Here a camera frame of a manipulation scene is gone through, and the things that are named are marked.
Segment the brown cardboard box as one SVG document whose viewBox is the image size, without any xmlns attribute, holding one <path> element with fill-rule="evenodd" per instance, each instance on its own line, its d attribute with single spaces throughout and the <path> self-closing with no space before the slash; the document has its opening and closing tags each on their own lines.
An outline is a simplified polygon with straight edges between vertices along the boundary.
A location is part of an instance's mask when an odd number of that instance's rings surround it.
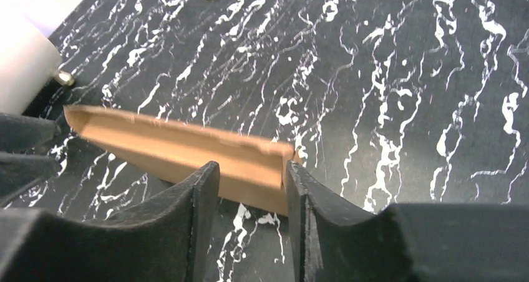
<svg viewBox="0 0 529 282">
<path fill-rule="evenodd" d="M 91 105 L 67 105 L 64 115 L 82 139 L 161 180 L 179 183 L 214 161 L 219 197 L 288 213 L 286 164 L 299 161 L 290 143 Z"/>
</svg>

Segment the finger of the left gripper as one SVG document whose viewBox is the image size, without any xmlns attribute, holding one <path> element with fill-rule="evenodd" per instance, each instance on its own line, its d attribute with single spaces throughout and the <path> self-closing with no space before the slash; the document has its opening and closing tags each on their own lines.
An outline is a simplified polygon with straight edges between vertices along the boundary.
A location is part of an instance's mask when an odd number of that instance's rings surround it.
<svg viewBox="0 0 529 282">
<path fill-rule="evenodd" d="M 22 152 L 52 140 L 60 127 L 52 120 L 1 113 L 1 151 Z"/>
<path fill-rule="evenodd" d="M 59 163 L 52 157 L 1 152 L 1 206 L 53 177 L 59 169 Z"/>
</svg>

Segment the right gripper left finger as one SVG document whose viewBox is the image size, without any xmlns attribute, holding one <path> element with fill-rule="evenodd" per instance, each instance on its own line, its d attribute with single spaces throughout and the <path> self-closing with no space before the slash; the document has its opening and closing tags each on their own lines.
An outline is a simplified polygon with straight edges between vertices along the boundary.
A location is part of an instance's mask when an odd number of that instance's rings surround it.
<svg viewBox="0 0 529 282">
<path fill-rule="evenodd" d="M 203 281 L 220 184 L 211 161 L 106 220 L 1 212 L 2 281 Z"/>
</svg>

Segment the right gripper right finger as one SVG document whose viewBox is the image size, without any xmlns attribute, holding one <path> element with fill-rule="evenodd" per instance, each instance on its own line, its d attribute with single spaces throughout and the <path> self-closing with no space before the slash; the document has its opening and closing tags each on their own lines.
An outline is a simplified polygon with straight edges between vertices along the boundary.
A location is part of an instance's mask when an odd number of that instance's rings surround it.
<svg viewBox="0 0 529 282">
<path fill-rule="evenodd" d="M 527 281 L 528 207 L 393 203 L 377 214 L 286 166 L 296 281 Z"/>
</svg>

